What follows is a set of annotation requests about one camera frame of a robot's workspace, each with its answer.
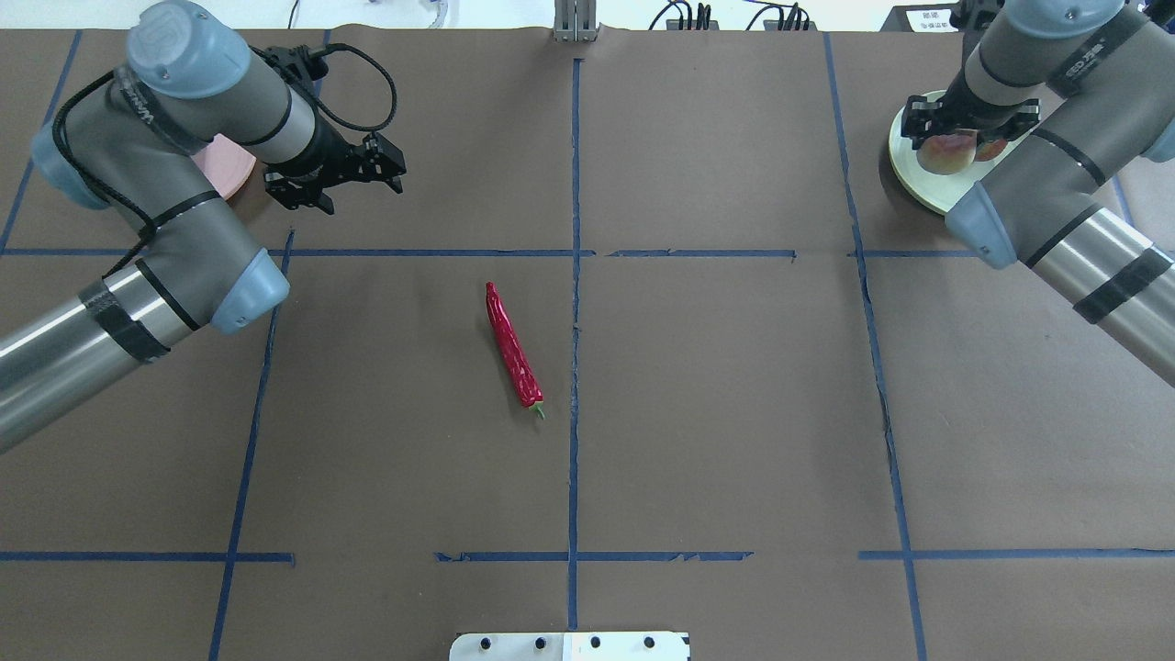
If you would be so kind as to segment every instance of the chili pepper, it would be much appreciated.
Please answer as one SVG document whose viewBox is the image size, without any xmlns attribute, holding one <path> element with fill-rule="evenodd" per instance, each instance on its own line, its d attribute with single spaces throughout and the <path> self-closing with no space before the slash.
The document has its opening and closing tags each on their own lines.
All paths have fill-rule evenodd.
<svg viewBox="0 0 1175 661">
<path fill-rule="evenodd" d="M 498 296 L 498 288 L 494 282 L 485 283 L 485 311 L 490 315 L 490 325 L 494 326 L 494 338 L 498 342 L 498 352 L 510 372 L 510 380 L 513 382 L 515 392 L 518 393 L 518 403 L 530 411 L 538 413 L 538 417 L 546 420 L 543 413 L 543 391 L 538 390 L 538 382 L 535 373 L 530 371 L 526 363 L 526 355 L 522 353 L 518 344 L 518 336 L 513 332 L 510 317 Z"/>
</svg>

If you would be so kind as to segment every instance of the blue joint cap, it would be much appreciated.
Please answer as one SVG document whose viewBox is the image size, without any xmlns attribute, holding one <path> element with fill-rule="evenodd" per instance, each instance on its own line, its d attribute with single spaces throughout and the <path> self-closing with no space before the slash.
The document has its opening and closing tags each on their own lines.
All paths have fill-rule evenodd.
<svg viewBox="0 0 1175 661">
<path fill-rule="evenodd" d="M 32 151 L 36 169 L 51 186 L 65 193 L 66 197 L 87 209 L 101 210 L 110 205 L 89 189 L 81 174 L 58 150 L 58 146 L 53 143 L 53 122 L 42 126 L 33 136 Z"/>
<path fill-rule="evenodd" d="M 284 301 L 289 292 L 290 283 L 262 248 L 216 308 L 213 325 L 221 333 L 231 336 Z"/>
<path fill-rule="evenodd" d="M 1155 143 L 1143 151 L 1142 155 L 1156 163 L 1164 163 L 1175 158 L 1175 119 L 1167 124 L 1167 128 L 1159 135 L 1159 140 L 1155 140 Z"/>
<path fill-rule="evenodd" d="M 1003 268 L 1016 261 L 1012 238 L 1008 238 L 1003 221 L 982 182 L 976 181 L 951 207 L 947 211 L 947 229 L 992 268 Z"/>
<path fill-rule="evenodd" d="M 1093 32 L 1122 9 L 1122 0 L 1008 0 L 1003 13 L 1038 39 L 1069 39 Z"/>
<path fill-rule="evenodd" d="M 127 35 L 127 61 L 152 89 L 207 99 L 244 77 L 253 60 L 240 34 L 187 0 L 163 0 L 139 15 Z"/>
</svg>

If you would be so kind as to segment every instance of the white bracket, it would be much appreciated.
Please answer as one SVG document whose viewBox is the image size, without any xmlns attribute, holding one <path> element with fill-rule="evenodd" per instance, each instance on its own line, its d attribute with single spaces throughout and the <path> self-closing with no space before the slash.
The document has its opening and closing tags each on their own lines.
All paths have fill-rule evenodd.
<svg viewBox="0 0 1175 661">
<path fill-rule="evenodd" d="M 571 632 L 464 634 L 449 661 L 690 661 L 690 634 Z"/>
<path fill-rule="evenodd" d="M 596 0 L 555 0 L 556 41 L 596 41 Z"/>
</svg>

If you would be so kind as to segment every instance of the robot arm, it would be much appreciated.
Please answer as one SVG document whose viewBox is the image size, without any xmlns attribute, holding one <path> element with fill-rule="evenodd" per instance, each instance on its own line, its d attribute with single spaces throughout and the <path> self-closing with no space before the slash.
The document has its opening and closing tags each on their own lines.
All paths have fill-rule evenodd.
<svg viewBox="0 0 1175 661">
<path fill-rule="evenodd" d="M 1092 197 L 1140 154 L 1175 156 L 1166 31 L 1121 0 L 1008 0 L 941 103 L 911 99 L 906 135 L 916 148 L 956 128 L 1022 134 L 1040 83 L 1065 102 L 964 195 L 947 227 L 995 268 L 1022 261 L 1175 386 L 1173 259 Z"/>
<path fill-rule="evenodd" d="M 328 52 L 254 50 L 200 6 L 164 0 L 128 34 L 127 63 L 38 134 L 51 183 L 85 207 L 114 205 L 141 240 L 0 339 L 0 453 L 204 324 L 233 333 L 284 299 L 289 283 L 190 158 L 217 133 L 269 163 L 266 189 L 290 209 L 333 213 L 323 189 L 344 181 L 401 190 L 400 149 L 375 131 L 349 144 L 315 109 L 309 85 Z"/>
</svg>

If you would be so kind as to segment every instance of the white label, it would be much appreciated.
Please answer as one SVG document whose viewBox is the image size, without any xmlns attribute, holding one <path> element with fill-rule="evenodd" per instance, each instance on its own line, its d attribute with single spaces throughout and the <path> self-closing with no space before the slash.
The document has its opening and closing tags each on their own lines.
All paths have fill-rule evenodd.
<svg viewBox="0 0 1175 661">
<path fill-rule="evenodd" d="M 909 9 L 906 18 L 914 32 L 958 32 L 951 27 L 951 9 Z"/>
</svg>

